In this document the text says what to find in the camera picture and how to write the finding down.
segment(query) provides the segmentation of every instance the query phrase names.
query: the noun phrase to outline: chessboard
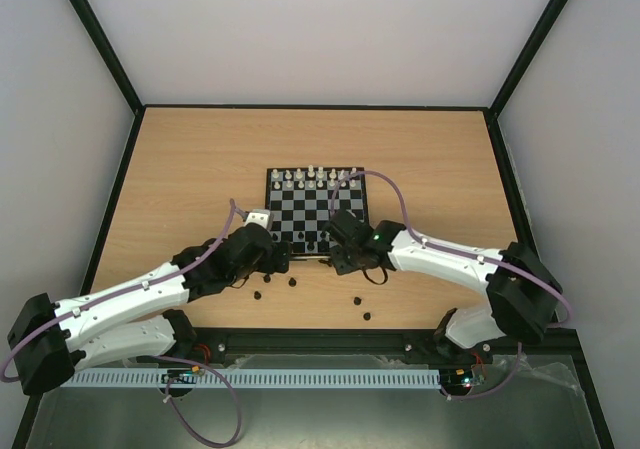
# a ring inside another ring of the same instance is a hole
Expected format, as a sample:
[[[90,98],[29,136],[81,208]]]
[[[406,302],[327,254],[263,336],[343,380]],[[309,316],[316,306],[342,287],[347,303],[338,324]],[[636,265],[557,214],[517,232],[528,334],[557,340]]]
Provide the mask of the chessboard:
[[[354,169],[364,170],[362,167],[322,166],[267,169],[265,208],[273,214],[271,235],[274,241],[291,243],[293,259],[329,256],[329,250],[336,244],[324,231],[329,222],[331,194],[339,184],[340,174],[351,173]],[[364,176],[340,184],[334,208],[347,209],[358,220],[369,223]]]

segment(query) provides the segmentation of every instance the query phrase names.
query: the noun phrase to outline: gray floor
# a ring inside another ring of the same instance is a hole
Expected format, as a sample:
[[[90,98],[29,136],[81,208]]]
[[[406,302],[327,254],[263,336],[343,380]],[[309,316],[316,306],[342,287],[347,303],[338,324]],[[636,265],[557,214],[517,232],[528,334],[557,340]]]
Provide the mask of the gray floor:
[[[447,402],[435,391],[243,390],[245,429],[234,447],[595,448],[584,398],[568,387],[570,361],[530,357],[537,369],[519,373],[493,396],[466,402]],[[179,405],[204,436],[231,436],[235,413],[224,390],[194,390]],[[44,398],[28,447],[203,446],[155,389],[84,388]]]

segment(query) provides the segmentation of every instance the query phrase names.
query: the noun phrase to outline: light wood surface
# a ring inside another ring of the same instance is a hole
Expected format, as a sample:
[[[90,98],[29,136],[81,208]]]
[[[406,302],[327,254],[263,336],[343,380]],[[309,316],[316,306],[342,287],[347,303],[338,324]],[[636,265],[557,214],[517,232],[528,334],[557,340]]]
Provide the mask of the light wood surface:
[[[434,237],[498,248],[515,240],[480,112],[150,108],[93,290],[215,237],[230,197],[245,210],[264,207],[267,167],[309,164],[388,175],[404,193],[412,225]],[[374,226],[401,221],[386,183],[367,177],[367,190]],[[183,309],[200,327],[433,328],[450,308],[478,301],[471,290],[424,274],[390,273],[386,285],[374,286],[360,273],[338,277],[306,261],[269,284],[254,276]]]

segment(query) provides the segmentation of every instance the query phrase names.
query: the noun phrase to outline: white arm segment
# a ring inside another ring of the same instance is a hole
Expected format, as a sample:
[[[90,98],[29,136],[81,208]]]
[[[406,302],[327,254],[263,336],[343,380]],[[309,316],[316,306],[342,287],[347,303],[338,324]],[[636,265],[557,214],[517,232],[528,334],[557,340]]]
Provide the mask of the white arm segment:
[[[136,356],[160,356],[176,343],[171,323],[162,316],[123,324],[96,336],[80,349],[86,356],[76,371]]]
[[[124,289],[132,284],[149,281],[157,277],[178,271],[177,266],[165,262],[157,269],[118,284],[104,291],[89,294],[88,296],[74,297],[58,301],[60,307],[55,311],[56,316],[67,312],[76,312],[77,315],[60,323],[60,328],[68,330],[71,335],[67,338],[69,352],[80,349],[91,339],[114,326],[142,317],[150,312],[160,311],[169,307],[185,304],[189,300],[189,290],[182,287],[185,281],[183,276],[174,277],[167,282],[149,286],[147,289],[139,289],[123,296],[115,297],[103,302],[87,311],[79,311],[79,308],[87,302],[102,297],[118,289]]]
[[[463,349],[471,349],[476,344],[497,339],[505,335],[491,316],[489,302],[474,307],[458,309],[447,324],[447,338]]]
[[[439,246],[502,260],[498,249],[463,246],[420,233],[417,234],[419,237]],[[455,256],[429,247],[422,247],[406,230],[400,231],[391,245],[393,249],[389,253],[389,259],[397,270],[422,272],[423,274],[439,277],[473,289],[483,296],[486,295],[485,291],[488,285],[487,275],[493,274],[497,269],[493,264],[485,264],[478,260]]]

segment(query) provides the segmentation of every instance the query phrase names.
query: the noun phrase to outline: gray wall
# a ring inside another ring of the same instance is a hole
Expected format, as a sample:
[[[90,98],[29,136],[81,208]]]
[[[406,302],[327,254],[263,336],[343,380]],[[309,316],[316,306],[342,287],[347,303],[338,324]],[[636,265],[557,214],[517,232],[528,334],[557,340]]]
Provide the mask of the gray wall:
[[[618,447],[640,440],[640,0],[571,0],[501,117]]]
[[[67,0],[0,0],[0,34],[4,357],[27,298],[77,294],[132,114]],[[26,400],[19,384],[0,384],[0,447]]]
[[[90,0],[147,103],[487,105],[548,0]]]

